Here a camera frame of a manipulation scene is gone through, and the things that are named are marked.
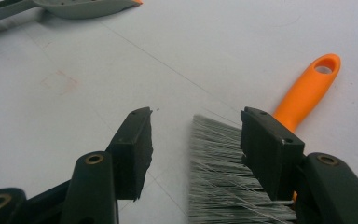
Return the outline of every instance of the brush bristles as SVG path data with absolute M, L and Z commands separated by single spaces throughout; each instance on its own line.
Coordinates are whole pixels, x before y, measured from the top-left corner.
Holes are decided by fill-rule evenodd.
M 189 223 L 291 223 L 296 214 L 273 202 L 241 164 L 241 130 L 201 115 L 191 134 Z

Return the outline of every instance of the dustpan handle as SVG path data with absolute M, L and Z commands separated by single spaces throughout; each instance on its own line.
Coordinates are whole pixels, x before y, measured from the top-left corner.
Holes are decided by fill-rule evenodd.
M 32 0 L 5 0 L 0 2 L 0 20 L 36 7 Z
M 336 78 L 340 66 L 341 60 L 336 54 L 326 54 L 316 59 L 286 93 L 275 110 L 274 118 L 294 132 L 297 125 L 322 100 Z M 325 73 L 318 68 L 330 71 Z

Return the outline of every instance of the brush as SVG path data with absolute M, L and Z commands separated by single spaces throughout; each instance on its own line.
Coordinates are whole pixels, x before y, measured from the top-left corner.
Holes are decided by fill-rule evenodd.
M 340 59 L 326 54 L 295 82 L 274 118 L 294 132 L 336 78 Z M 190 139 L 189 223 L 292 223 L 292 201 L 272 201 L 241 158 L 241 129 L 193 118 Z

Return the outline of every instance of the white surface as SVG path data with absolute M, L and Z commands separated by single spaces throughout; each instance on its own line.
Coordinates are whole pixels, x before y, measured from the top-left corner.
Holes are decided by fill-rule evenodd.
M 128 113 L 150 106 L 152 165 L 120 220 L 186 223 L 192 116 L 240 124 L 246 105 L 273 112 L 329 52 L 341 71 L 296 134 L 307 153 L 333 154 L 358 175 L 358 2 L 145 0 L 94 20 L 40 9 L 2 20 L 0 188 L 32 197 L 60 184 Z

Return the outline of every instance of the orange handle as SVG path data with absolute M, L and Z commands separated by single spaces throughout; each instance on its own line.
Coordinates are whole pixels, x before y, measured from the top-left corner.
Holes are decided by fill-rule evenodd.
M 340 66 L 341 60 L 336 54 L 326 54 L 311 63 L 286 93 L 275 110 L 274 118 L 293 133 L 297 125 L 324 97 Z M 326 74 L 322 69 L 329 69 L 331 73 Z

